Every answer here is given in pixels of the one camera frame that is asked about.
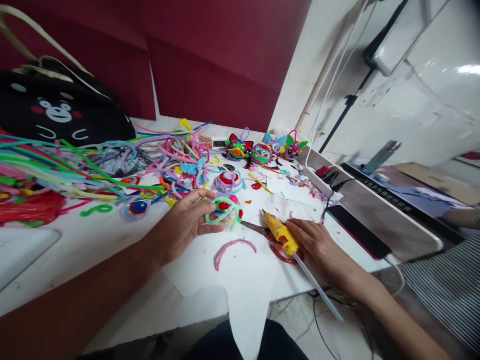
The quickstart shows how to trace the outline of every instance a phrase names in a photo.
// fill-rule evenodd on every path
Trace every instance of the scissors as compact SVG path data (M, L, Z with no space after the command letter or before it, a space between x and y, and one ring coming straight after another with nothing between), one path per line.
M288 255L285 257L280 253L279 249L276 246L280 246L280 249L281 249L282 248L282 243L277 241L277 239L275 239L274 235L272 234L272 232L270 231L269 228L254 225L254 224L246 222L246 221L241 221L240 224L242 224L244 227L252 229L253 231L256 231L257 233L266 237L267 240L270 242L269 244L270 244L271 251L281 261L283 261L284 263L287 263L287 264L292 264L292 265L297 265L298 264L298 262L293 257L290 257ZM302 260L302 261L304 260L304 254L301 250L298 250L296 254L300 258L300 260Z

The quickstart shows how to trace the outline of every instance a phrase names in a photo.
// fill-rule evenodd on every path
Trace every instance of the water bottle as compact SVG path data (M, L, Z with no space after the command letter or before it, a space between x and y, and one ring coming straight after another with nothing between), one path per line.
M390 157L400 149L402 143L400 141L390 140L386 143L383 149L376 153L370 162L365 165L362 172L367 175L372 175L379 167L381 167Z

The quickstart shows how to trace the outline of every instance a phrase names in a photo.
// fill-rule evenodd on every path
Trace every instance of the red plastic bag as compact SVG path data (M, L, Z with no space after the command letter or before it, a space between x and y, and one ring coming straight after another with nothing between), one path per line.
M66 198L55 191L28 197L22 203L0 203L0 223L25 222L50 224L59 216Z

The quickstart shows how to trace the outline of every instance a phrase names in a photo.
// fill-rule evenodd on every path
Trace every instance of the smartphone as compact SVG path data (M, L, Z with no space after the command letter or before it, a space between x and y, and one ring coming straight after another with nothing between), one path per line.
M382 240L367 229L343 206L337 205L329 207L327 212L375 260L382 260L392 253L392 249L385 245Z

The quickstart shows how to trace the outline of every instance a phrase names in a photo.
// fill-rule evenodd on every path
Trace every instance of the yellow glue gun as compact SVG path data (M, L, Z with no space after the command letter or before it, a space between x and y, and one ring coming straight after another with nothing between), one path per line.
M295 241L294 235L290 229L283 225L274 215L266 212L265 210L262 211L263 215L265 216L266 224L268 225L271 233L279 243L283 244L283 251L288 256L292 256L299 250L299 245Z

